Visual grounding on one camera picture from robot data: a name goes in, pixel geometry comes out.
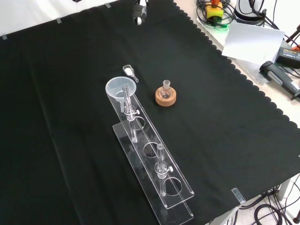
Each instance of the wire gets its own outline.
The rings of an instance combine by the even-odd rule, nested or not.
[[[240,12],[242,13],[242,14],[244,14],[244,15],[249,15],[249,14],[252,14],[253,12],[251,12],[251,13],[244,13],[242,10],[241,10],[241,8],[240,8],[240,0],[238,0],[239,1],[239,10],[240,10]]]
[[[293,184],[293,187],[294,187],[294,185],[297,187],[297,189],[298,189],[299,192],[300,192],[300,188],[298,187],[298,185],[297,185],[295,182],[294,182],[294,184]],[[283,207],[283,208],[280,208],[279,210],[286,209],[287,207],[289,207],[289,206],[295,204],[299,199],[300,199],[300,196],[299,196],[299,198],[298,198],[296,201],[294,201],[293,203],[291,203],[291,204],[289,204],[289,205],[287,205],[287,206],[285,206],[285,207]],[[257,222],[259,222],[259,220],[261,220],[261,219],[263,219],[263,218],[265,218],[265,217],[267,217],[268,215],[271,215],[271,214],[273,214],[273,213],[274,213],[274,212],[271,212],[271,213],[269,213],[269,214],[267,214],[267,215],[265,215],[265,216],[263,216],[263,217],[257,219],[257,220],[256,220],[254,223],[252,223],[251,225],[256,224]]]
[[[297,76],[297,75],[295,75],[295,74],[292,74],[290,71],[288,71],[288,70],[287,70],[286,68],[284,68],[284,67],[279,67],[279,68],[281,68],[282,71],[284,71],[284,72],[286,72],[286,73],[289,73],[290,75],[292,75],[292,76],[294,76],[294,77],[300,78],[300,74],[299,74],[296,70],[294,70],[293,68],[290,68],[290,69],[293,70],[294,72],[296,72],[297,74],[299,74],[299,76]]]
[[[275,194],[274,195],[274,201],[275,201],[275,204],[276,204],[276,206],[277,206],[277,209],[280,211],[280,208],[282,208],[282,206],[281,206],[281,203],[280,203],[280,201],[279,201],[279,199],[278,199],[278,197],[277,197],[277,194]],[[283,216],[284,216],[284,219],[285,219],[285,224],[287,225],[287,223],[291,223],[290,222],[290,220],[285,216],[285,214],[282,214]]]
[[[233,17],[233,11],[230,9],[230,7],[231,7],[233,10],[234,10],[234,7],[233,7],[232,5],[230,5],[229,3],[227,3],[227,9],[229,9],[230,13],[229,13],[226,9],[224,9],[224,7],[215,6],[215,7],[217,7],[217,8],[222,9],[222,10],[224,11],[224,13],[226,13],[226,14],[228,15],[228,17],[226,17],[226,18],[220,19],[220,21],[227,20],[227,19],[231,19],[230,22],[228,22],[228,23],[219,23],[219,22],[217,22],[217,21],[215,21],[215,20],[212,20],[212,19],[207,18],[207,16],[204,14],[204,12],[205,12],[205,7],[207,7],[207,6],[212,6],[212,5],[211,5],[211,4],[207,4],[206,2],[202,2],[202,3],[203,3],[203,4],[199,4],[199,5],[197,6],[197,9],[196,9],[196,13],[197,13],[198,19],[199,19],[202,23],[207,24],[207,25],[210,25],[210,26],[225,27],[225,26],[231,24],[231,22],[233,21],[233,19],[234,19],[234,17]],[[203,15],[203,17],[206,19],[206,21],[203,20],[203,19],[199,16],[199,13],[198,13],[198,10],[199,10],[199,9],[202,10],[202,15]]]
[[[295,70],[294,68],[290,68],[290,69],[300,76],[300,73],[298,73],[297,70]]]
[[[274,10],[273,10],[273,22],[275,20],[275,10],[276,10],[276,5],[277,5],[277,0],[275,1],[275,6],[274,6]]]
[[[247,210],[247,209],[250,209],[252,208],[253,206],[257,205],[259,202],[261,202],[265,197],[267,196],[266,193],[263,193],[258,199],[256,199],[254,202],[252,202],[251,204],[249,205],[242,205],[240,207],[240,210]]]
[[[277,213],[278,215],[278,220],[277,220],[277,225],[282,225],[282,216],[279,212],[278,209],[276,209],[274,206],[272,205],[269,205],[269,204],[262,204],[260,206],[258,206],[255,211],[254,211],[254,220],[255,220],[255,223],[257,223],[257,225],[262,225],[261,222],[259,222],[259,219],[258,219],[258,212],[263,209],[263,208],[271,208],[272,210],[274,210],[273,212],[271,212],[269,215],[273,214],[273,213]]]
[[[269,200],[269,203],[271,205],[271,200],[270,200],[270,197],[269,197],[269,193],[267,192],[267,197],[268,197],[268,200]],[[276,222],[278,223],[279,222],[279,219],[277,219],[276,217],[274,217]]]
[[[267,19],[267,20],[265,20],[265,22],[266,22],[268,25],[270,25],[270,26],[271,26],[272,28],[274,28],[274,29],[279,30],[278,26],[276,26],[276,24],[273,23],[266,15],[264,16],[264,18]],[[298,48],[300,48],[300,45],[298,45],[293,39],[291,39],[291,38],[290,38],[289,36],[287,36],[286,34],[285,34],[285,36],[286,36],[290,41],[292,41],[295,45],[297,45]]]
[[[294,185],[296,185],[296,182],[297,182],[297,180],[298,180],[298,178],[299,178],[299,176],[300,176],[300,174],[298,175],[298,177],[297,177],[297,179],[295,180],[295,182],[294,182],[294,184],[293,184],[293,186],[292,186],[292,189],[291,189],[291,191],[290,191],[290,193],[287,195],[287,197],[286,197],[286,200],[285,200],[285,212],[286,212],[286,204],[287,204],[287,199],[289,198],[289,196],[290,196],[290,194],[291,194],[291,192],[292,192],[292,190],[293,190],[293,188],[294,188]]]
[[[297,37],[295,37],[294,41],[296,41],[299,36],[300,36],[300,34]]]
[[[236,210],[233,225],[236,225],[236,221],[238,220],[238,213],[239,213],[239,210]]]

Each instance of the scalloped edge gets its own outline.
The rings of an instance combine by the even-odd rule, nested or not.
[[[200,27],[199,27],[199,26],[191,19],[191,17],[190,17],[184,10],[182,10],[182,9],[177,5],[177,3],[174,2],[174,0],[169,0],[169,1],[171,1],[172,4],[175,6],[175,8],[176,8],[179,12],[183,13],[184,16],[189,20],[189,22],[192,23],[192,25],[193,25],[197,30],[200,31],[200,34],[203,35],[203,36],[207,39],[208,43],[209,43],[211,46],[213,46],[214,49],[216,49],[216,51],[219,53],[219,55],[220,55],[222,58],[225,58],[226,61],[230,63],[230,65],[234,68],[234,71],[237,72],[239,75],[241,75],[240,77],[242,77],[244,80],[246,80],[248,86],[251,86],[251,88],[253,88],[253,89],[255,89],[256,91],[258,91],[259,94],[262,95],[262,96],[264,97],[264,99],[267,100],[267,103],[269,103],[269,106],[270,106],[271,108],[275,108],[275,112],[277,112],[279,115],[283,116],[283,118],[284,118],[285,120],[288,121],[288,123],[295,129],[295,131],[300,133],[300,128],[298,127],[298,125],[297,125],[294,121],[291,121],[290,118],[289,118],[289,116],[286,115],[286,114],[284,114],[283,110],[280,109],[280,108],[278,108],[277,104],[276,104],[275,102],[273,102],[272,99],[271,99],[270,97],[266,96],[265,92],[263,92],[262,90],[260,90],[260,88],[259,88],[257,85],[255,85],[255,84],[253,83],[253,81],[252,81],[249,77],[247,77],[245,74],[243,74],[243,73],[242,73],[243,71],[240,71],[239,69],[237,69],[237,68],[236,68],[236,65],[233,64],[233,62],[232,62],[231,59],[229,59],[228,57],[222,55],[222,51],[219,50],[219,49],[217,48],[217,46],[213,44],[213,41],[212,41],[212,40],[211,40],[204,32],[202,32],[201,28],[200,28]]]

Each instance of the white paper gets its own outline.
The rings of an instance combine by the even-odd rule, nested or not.
[[[274,62],[284,31],[233,22],[222,55],[262,65]]]

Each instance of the hole in rack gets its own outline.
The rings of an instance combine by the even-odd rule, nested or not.
[[[178,195],[182,190],[182,184],[181,184],[180,180],[178,180],[175,177],[167,178],[164,181],[164,184],[165,184],[165,192],[168,195],[171,195],[171,196]]]
[[[155,151],[156,146],[157,146],[157,143],[149,142],[148,144],[146,144],[144,146],[144,154],[149,158],[157,157],[157,154],[156,154],[156,151]]]
[[[141,130],[145,127],[145,120],[143,117],[136,116],[133,121],[129,121],[129,126],[134,128],[134,130]]]

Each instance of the white wall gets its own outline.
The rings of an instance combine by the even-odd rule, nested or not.
[[[2,0],[0,36],[116,0]]]

